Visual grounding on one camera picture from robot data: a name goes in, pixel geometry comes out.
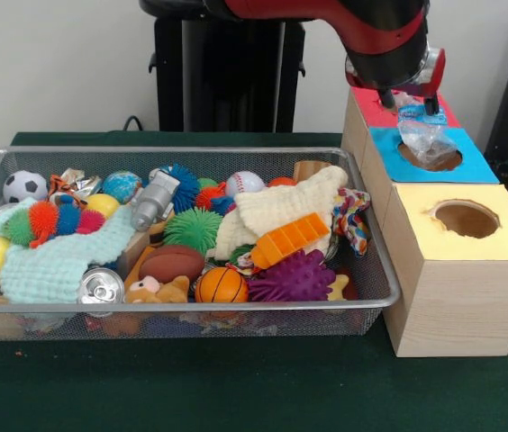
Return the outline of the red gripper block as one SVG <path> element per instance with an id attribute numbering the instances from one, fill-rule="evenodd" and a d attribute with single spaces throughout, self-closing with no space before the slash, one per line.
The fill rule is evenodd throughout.
<path id="1" fill-rule="evenodd" d="M 351 86 L 376 90 L 382 106 L 392 111 L 395 98 L 392 90 L 409 95 L 427 97 L 424 109 L 427 115 L 440 112 L 437 92 L 446 66 L 444 49 L 425 47 L 421 55 L 412 56 L 407 66 L 406 56 L 395 56 L 397 50 L 384 55 L 365 56 L 352 61 L 346 58 L 345 72 Z"/>

